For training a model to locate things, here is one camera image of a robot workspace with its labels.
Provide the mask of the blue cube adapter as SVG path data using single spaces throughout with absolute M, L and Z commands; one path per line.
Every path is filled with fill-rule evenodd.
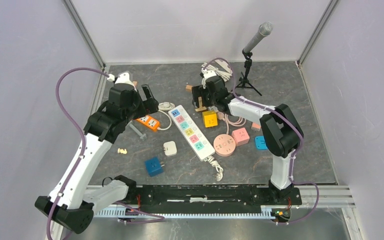
M 164 172 L 163 166 L 158 157 L 153 157 L 144 162 L 146 171 L 150 177 L 155 177 Z

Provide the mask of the orange wooden cube socket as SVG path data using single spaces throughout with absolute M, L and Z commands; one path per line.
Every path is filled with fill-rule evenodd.
M 203 105 L 202 97 L 198 97 L 198 107 L 194 109 L 196 112 L 204 112 L 207 110 L 207 107 Z

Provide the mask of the orange power strip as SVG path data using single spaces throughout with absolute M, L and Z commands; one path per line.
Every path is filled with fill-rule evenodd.
M 158 128 L 160 127 L 160 122 L 150 115 L 146 115 L 144 117 L 137 118 L 136 121 L 141 123 L 142 125 L 146 126 L 147 128 L 149 128 L 153 132 L 157 132 Z

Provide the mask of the white long power strip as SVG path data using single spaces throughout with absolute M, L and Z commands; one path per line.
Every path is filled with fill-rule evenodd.
M 174 107 L 167 114 L 200 161 L 215 154 L 214 147 L 182 105 Z

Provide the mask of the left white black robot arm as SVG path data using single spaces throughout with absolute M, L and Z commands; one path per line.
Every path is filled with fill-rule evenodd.
M 128 123 L 156 113 L 159 103 L 150 87 L 143 84 L 142 100 L 131 83 L 116 83 L 81 131 L 82 140 L 63 177 L 47 196 L 39 196 L 34 206 L 50 220 L 81 234 L 100 210 L 118 201 L 133 203 L 136 181 L 118 175 L 104 187 L 87 194 L 86 189 L 102 158 L 123 133 Z

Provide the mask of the yellow cube adapter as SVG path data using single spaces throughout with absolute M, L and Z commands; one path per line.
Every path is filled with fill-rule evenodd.
M 218 126 L 218 117 L 214 110 L 207 110 L 202 112 L 202 119 L 205 128 Z

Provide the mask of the small blue plug adapter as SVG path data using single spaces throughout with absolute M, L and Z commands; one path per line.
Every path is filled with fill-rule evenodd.
M 255 147 L 257 150 L 267 150 L 267 144 L 263 135 L 256 136 L 254 138 Z

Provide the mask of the pink round socket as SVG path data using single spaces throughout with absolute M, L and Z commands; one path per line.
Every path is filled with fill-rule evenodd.
M 220 134 L 213 141 L 215 153 L 221 157 L 228 157 L 236 149 L 236 141 L 228 134 Z

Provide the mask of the pink plug adapter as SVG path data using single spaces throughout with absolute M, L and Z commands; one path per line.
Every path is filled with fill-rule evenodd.
M 245 145 L 250 140 L 250 136 L 245 127 L 233 130 L 231 136 L 235 140 L 236 146 Z

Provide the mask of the white square plug adapter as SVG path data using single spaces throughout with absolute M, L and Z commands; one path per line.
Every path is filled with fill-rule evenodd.
M 174 141 L 168 141 L 163 144 L 163 151 L 165 156 L 170 157 L 177 154 L 177 146 Z

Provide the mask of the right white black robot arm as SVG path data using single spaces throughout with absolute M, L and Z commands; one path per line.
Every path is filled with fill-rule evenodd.
M 204 77 L 202 84 L 191 88 L 195 106 L 215 106 L 219 112 L 240 117 L 260 125 L 265 144 L 273 155 L 269 199 L 282 204 L 289 198 L 293 182 L 293 165 L 304 140 L 304 133 L 290 107 L 264 105 L 229 91 L 218 76 Z

